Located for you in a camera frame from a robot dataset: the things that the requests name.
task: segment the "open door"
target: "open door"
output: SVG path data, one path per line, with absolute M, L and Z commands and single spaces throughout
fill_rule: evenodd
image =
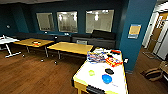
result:
M 159 38 L 159 35 L 162 31 L 162 28 L 165 24 L 165 21 L 167 19 L 168 12 L 159 13 L 159 17 L 157 19 L 157 22 L 155 24 L 154 30 L 152 32 L 152 35 L 150 37 L 149 43 L 148 43 L 148 50 L 152 53 L 154 50 L 154 47 L 157 43 L 157 40 Z

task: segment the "sofa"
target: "sofa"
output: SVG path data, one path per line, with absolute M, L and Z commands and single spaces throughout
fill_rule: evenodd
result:
M 115 36 L 116 36 L 115 33 L 112 33 L 112 32 L 93 30 L 92 34 L 74 33 L 71 36 L 18 32 L 13 37 L 19 40 L 28 39 L 28 38 L 52 40 L 54 41 L 54 43 L 58 43 L 58 42 L 78 43 L 80 41 L 80 42 L 85 42 L 88 45 L 93 45 L 94 47 L 115 49 Z

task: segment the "wooden floor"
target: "wooden floor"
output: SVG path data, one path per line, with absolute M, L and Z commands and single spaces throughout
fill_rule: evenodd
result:
M 159 59 L 149 59 L 143 51 L 146 49 L 142 47 L 133 73 L 126 74 L 129 94 L 168 94 L 167 81 L 161 79 L 151 82 L 140 74 L 144 70 L 158 67 L 161 62 Z
M 141 49 L 133 74 L 126 74 L 129 94 L 168 94 L 168 86 L 162 81 L 151 82 L 140 73 L 158 67 L 160 61 L 148 59 Z M 0 94 L 77 94 L 71 78 L 85 61 L 84 58 L 62 56 L 12 46 L 12 52 L 20 55 L 5 58 L 7 50 L 0 51 Z

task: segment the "blue item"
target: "blue item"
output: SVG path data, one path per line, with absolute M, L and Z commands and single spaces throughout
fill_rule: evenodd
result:
M 107 74 L 102 75 L 102 79 L 103 79 L 103 82 L 106 84 L 109 84 L 112 81 L 112 77 Z

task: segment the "poster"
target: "poster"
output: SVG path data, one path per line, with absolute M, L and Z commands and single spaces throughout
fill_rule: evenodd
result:
M 129 29 L 128 38 L 137 39 L 141 29 L 140 24 L 131 24 Z

